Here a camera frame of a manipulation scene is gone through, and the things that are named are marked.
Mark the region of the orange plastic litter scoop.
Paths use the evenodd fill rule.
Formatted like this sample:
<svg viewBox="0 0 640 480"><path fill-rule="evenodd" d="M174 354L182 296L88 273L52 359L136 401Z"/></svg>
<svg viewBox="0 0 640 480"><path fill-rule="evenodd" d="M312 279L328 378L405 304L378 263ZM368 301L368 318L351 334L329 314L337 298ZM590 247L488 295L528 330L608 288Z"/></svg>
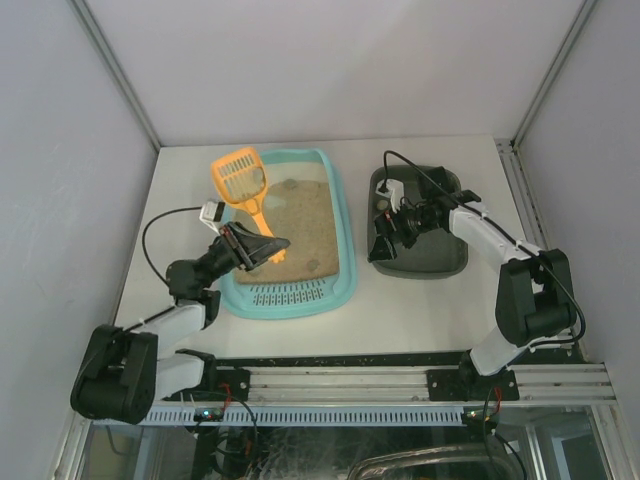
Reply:
<svg viewBox="0 0 640 480"><path fill-rule="evenodd" d="M261 168L264 184L251 178L251 171ZM221 199L230 207L247 213L258 227L258 234L275 237L268 226L263 203L268 192L268 181L263 161L254 147L243 147L229 153L210 166L213 183Z"/></svg>

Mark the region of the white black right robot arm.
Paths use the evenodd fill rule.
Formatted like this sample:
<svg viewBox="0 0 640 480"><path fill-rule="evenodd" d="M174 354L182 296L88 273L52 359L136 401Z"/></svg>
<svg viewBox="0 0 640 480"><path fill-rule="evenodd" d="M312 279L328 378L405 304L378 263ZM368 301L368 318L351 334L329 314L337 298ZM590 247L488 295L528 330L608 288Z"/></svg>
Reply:
<svg viewBox="0 0 640 480"><path fill-rule="evenodd" d="M525 350L555 342L579 319L567 256L543 250L508 234L471 190L452 191L445 169L418 170L421 200L413 203L404 185L389 176L374 192L387 205L373 219L371 263L397 258L399 247L413 248L420 236L441 230L463 241L498 275L495 328L468 353L472 372L499 373Z"/></svg>

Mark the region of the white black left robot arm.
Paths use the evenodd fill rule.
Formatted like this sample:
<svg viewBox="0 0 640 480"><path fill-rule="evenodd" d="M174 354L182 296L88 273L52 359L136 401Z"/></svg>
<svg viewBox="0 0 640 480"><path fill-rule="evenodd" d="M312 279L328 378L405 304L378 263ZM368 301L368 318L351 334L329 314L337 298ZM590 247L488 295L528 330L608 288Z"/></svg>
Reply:
<svg viewBox="0 0 640 480"><path fill-rule="evenodd" d="M87 419L135 425L156 401L200 384L213 357L161 353L215 320L221 294L212 290L214 282L235 269L251 271L289 245L228 222L204 255L172 262L166 270L170 307L129 327L94 329L71 390L72 409Z"/></svg>

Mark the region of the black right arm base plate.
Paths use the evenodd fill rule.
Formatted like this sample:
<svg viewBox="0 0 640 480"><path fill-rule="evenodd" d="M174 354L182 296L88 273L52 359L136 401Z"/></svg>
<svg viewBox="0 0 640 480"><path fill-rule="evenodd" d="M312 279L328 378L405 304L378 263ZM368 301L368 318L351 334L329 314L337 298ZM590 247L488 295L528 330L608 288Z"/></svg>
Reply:
<svg viewBox="0 0 640 480"><path fill-rule="evenodd" d="M520 393L513 371L491 376L472 374L464 378L458 369L430 369L426 372L429 400L433 402L484 401L489 392L498 389L501 398L517 401Z"/></svg>

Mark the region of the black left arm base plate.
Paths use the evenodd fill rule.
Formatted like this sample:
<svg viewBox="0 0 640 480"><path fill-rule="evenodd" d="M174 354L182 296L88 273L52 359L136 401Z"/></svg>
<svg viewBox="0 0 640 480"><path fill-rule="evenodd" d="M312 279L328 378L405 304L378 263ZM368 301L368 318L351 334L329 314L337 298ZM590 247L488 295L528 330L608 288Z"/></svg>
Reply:
<svg viewBox="0 0 640 480"><path fill-rule="evenodd" d="M199 390L216 400L246 401L251 386L251 372L242 368L216 368L206 373Z"/></svg>

